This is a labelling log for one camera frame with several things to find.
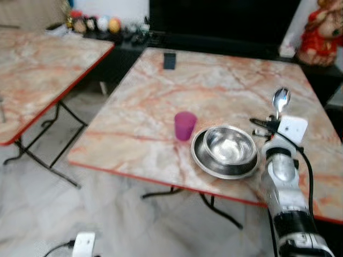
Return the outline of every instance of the stainless steel bowl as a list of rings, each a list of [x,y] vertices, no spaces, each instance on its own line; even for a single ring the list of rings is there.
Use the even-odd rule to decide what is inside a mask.
[[[191,155],[198,166],[206,173],[222,179],[240,179],[251,176],[260,164],[259,153],[246,164],[224,165],[214,159],[206,150],[204,136],[207,130],[200,131],[192,140]]]
[[[256,157],[256,145],[244,131],[232,126],[217,126],[204,135],[208,154],[223,165],[243,165]]]

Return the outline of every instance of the tiled floor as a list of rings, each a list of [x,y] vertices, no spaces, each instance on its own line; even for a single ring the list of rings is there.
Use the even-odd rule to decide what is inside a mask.
[[[91,90],[73,91],[65,103],[90,122],[106,98]],[[24,136],[40,131],[50,110]],[[64,111],[32,151],[48,161],[64,146],[75,122]],[[0,148],[0,162],[17,154]],[[267,212],[258,207],[216,199],[216,205],[244,225],[238,230],[210,211],[191,192],[142,200],[163,186],[68,165],[55,168],[82,184],[77,190],[27,156],[0,165],[0,256],[41,257],[79,231],[95,231],[94,254],[107,256],[273,256]],[[61,249],[51,255],[71,256]]]

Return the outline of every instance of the table top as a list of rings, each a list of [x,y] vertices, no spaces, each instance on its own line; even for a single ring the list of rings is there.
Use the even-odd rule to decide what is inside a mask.
[[[314,170],[315,216],[343,221],[342,145],[298,65],[176,51],[176,69],[164,70],[163,52],[143,52],[69,152],[71,164],[265,206],[264,163],[246,179],[208,175],[192,159],[190,141],[175,140],[174,116],[196,114],[195,132],[229,124],[250,134],[249,118],[273,114],[272,95],[282,85],[292,92],[287,114],[309,121],[302,146]],[[254,140],[260,149],[264,139]],[[307,196],[307,167],[299,160]]]
[[[77,84],[114,45],[75,36],[0,31],[0,145],[17,140]]]

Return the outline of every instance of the plastic cup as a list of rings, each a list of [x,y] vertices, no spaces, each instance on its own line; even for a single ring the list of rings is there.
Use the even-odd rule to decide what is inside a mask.
[[[176,138],[181,141],[187,141],[191,138],[197,122],[197,116],[188,111],[179,112],[175,115],[174,122]]]

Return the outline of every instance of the black cable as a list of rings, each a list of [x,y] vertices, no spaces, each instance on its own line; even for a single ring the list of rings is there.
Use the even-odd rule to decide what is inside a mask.
[[[68,248],[73,248],[74,247],[74,244],[75,244],[75,240],[70,240],[69,242],[67,243],[63,243],[63,244],[60,244],[60,245],[57,245],[55,246],[54,248],[52,248],[49,252],[47,252],[44,257],[47,257],[50,253],[52,253],[53,251],[61,248],[61,247],[68,247]]]
[[[268,218],[269,218],[270,232],[272,234],[274,257],[278,257],[278,247],[277,247],[277,242],[275,240],[276,236],[275,236],[275,231],[274,231],[274,226],[273,226],[273,219],[272,219],[272,216],[270,215],[269,209],[268,209]]]
[[[293,141],[291,141],[291,139],[289,139],[285,135],[281,134],[276,129],[274,129],[272,127],[265,126],[261,122],[258,122],[257,119],[252,118],[252,119],[249,119],[249,121],[251,121],[255,125],[263,127],[265,129],[283,137],[286,141],[288,141],[292,146],[295,147],[295,149],[301,154],[301,156],[305,160],[305,163],[307,165],[308,172],[309,172],[309,211],[310,211],[310,215],[311,215],[312,219],[314,219],[314,215],[313,215],[313,170],[312,170],[312,166],[311,166],[309,159],[307,158],[306,154],[304,153],[304,148],[296,145]]]

